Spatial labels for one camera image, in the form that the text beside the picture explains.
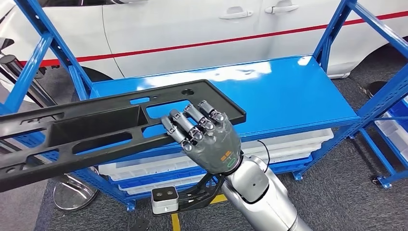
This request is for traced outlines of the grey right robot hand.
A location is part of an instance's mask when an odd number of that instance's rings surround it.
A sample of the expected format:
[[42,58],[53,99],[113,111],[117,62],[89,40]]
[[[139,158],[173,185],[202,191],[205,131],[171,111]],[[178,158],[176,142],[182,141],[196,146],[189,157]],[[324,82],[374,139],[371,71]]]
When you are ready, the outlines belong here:
[[232,173],[242,161],[241,140],[228,116],[206,100],[173,109],[161,117],[167,135],[197,165],[211,174]]

